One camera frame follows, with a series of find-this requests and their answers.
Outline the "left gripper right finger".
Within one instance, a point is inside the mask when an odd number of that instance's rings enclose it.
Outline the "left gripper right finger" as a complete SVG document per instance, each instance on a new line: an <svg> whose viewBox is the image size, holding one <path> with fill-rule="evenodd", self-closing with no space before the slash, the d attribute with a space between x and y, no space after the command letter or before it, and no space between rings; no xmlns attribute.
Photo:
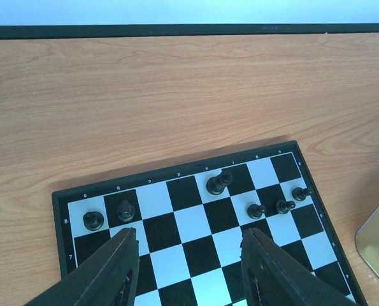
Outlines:
<svg viewBox="0 0 379 306"><path fill-rule="evenodd" d="M355 305L257 228L243 232L241 274L248 305Z"/></svg>

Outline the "black knight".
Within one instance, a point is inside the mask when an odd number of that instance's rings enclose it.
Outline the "black knight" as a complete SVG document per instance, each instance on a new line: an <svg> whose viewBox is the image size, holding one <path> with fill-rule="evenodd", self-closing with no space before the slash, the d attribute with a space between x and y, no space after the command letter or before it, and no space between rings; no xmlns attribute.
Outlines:
<svg viewBox="0 0 379 306"><path fill-rule="evenodd" d="M123 200L117 208L117 217L122 222L130 222L136 215L136 209L129 201Z"/></svg>

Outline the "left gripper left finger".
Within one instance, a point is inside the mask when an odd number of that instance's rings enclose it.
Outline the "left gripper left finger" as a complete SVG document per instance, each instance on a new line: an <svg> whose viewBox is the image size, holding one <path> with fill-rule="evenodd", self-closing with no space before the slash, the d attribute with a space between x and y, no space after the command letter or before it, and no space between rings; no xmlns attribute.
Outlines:
<svg viewBox="0 0 379 306"><path fill-rule="evenodd" d="M133 305L139 275L139 243L124 228L58 283L28 305Z"/></svg>

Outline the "black pawn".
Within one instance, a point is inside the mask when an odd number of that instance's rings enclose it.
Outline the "black pawn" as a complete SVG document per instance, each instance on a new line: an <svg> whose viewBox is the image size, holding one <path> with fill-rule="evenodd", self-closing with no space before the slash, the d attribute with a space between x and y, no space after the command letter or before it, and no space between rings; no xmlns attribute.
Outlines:
<svg viewBox="0 0 379 306"><path fill-rule="evenodd" d="M264 205L251 204L247 208L247 214L251 219L260 219L266 213Z"/></svg>
<svg viewBox="0 0 379 306"><path fill-rule="evenodd" d="M304 201L308 196L313 194L313 189L311 187L296 187L292 190L292 196L296 201Z"/></svg>
<svg viewBox="0 0 379 306"><path fill-rule="evenodd" d="M287 214L290 210L296 207L294 201L278 200L276 202L276 211L279 214Z"/></svg>

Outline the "black queen piece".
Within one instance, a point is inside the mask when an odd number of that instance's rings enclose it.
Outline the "black queen piece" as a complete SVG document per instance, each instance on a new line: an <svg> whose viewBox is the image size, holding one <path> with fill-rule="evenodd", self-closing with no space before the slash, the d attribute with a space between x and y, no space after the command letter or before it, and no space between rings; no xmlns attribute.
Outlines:
<svg viewBox="0 0 379 306"><path fill-rule="evenodd" d="M232 173L225 170L218 175L208 179L206 183L207 191L212 195L219 195L224 192L224 189L232 183Z"/></svg>

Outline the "black rook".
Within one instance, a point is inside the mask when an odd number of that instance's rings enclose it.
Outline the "black rook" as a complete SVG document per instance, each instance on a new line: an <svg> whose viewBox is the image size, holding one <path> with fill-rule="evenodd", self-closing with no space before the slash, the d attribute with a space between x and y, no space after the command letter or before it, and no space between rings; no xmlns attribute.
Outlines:
<svg viewBox="0 0 379 306"><path fill-rule="evenodd" d="M104 224L104 217L98 211L88 211L83 215L84 226L90 231L100 229Z"/></svg>

